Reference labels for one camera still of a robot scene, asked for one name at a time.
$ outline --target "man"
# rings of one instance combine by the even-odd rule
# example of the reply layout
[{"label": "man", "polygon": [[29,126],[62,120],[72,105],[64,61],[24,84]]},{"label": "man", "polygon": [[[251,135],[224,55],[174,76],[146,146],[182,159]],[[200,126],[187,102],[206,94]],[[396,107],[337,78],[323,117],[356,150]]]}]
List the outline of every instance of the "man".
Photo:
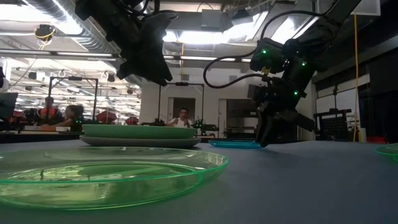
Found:
[{"label": "man", "polygon": [[[61,111],[53,107],[54,99],[52,97],[45,98],[45,108],[36,111],[35,123],[38,126],[47,124],[54,125],[63,121]],[[49,109],[49,118],[47,119],[47,108]]]},{"label": "man", "polygon": [[176,128],[191,128],[192,121],[188,119],[189,110],[186,108],[181,108],[179,118],[174,118],[166,126],[176,127]]}]

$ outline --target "metal frame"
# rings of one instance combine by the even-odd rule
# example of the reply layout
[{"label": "metal frame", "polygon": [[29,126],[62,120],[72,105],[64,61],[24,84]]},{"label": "metal frame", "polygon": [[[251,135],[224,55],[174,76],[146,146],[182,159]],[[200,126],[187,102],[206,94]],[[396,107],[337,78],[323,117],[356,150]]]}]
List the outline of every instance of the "metal frame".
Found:
[{"label": "metal frame", "polygon": [[[60,81],[67,79],[71,81],[83,81],[83,80],[94,80],[95,81],[95,93],[94,93],[94,107],[93,107],[93,121],[95,120],[95,109],[97,106],[97,91],[98,91],[98,79],[97,78],[82,78],[82,77],[65,77],[65,78],[60,78],[60,77],[50,77],[50,85],[49,85],[49,95],[48,98],[51,97],[51,91],[52,88],[55,87],[58,83],[56,83],[54,86],[52,85],[52,80],[57,79]],[[47,104],[47,113],[45,115],[45,119],[49,119],[49,105]]]},{"label": "metal frame", "polygon": [[[183,85],[178,85],[179,83],[168,83],[168,85],[176,85],[176,86],[182,86],[185,87]],[[201,119],[203,119],[203,112],[204,112],[204,105],[205,105],[205,84],[201,84],[201,83],[188,83],[187,86],[201,86],[202,87],[202,92],[201,92]],[[162,93],[162,86],[159,85],[159,101],[158,101],[158,106],[157,106],[157,119],[160,119],[160,99],[162,97],[161,95]]]}]

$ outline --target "ductwork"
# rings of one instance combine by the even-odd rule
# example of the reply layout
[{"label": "ductwork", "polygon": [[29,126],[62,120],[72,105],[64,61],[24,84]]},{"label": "ductwork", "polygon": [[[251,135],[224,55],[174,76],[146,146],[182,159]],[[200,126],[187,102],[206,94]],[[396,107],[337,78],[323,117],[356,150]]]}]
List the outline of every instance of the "ductwork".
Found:
[{"label": "ductwork", "polygon": [[[22,0],[28,6],[40,11],[42,14],[51,16],[57,22],[57,28],[70,35],[81,35],[82,38],[74,38],[90,52],[119,53],[120,49],[115,44],[111,45],[106,41],[104,35],[89,21],[83,22],[74,12],[75,3],[72,0]],[[115,68],[119,68],[124,61],[118,59],[116,62],[107,62]],[[125,80],[129,83],[140,85],[142,78],[130,75]]]}]

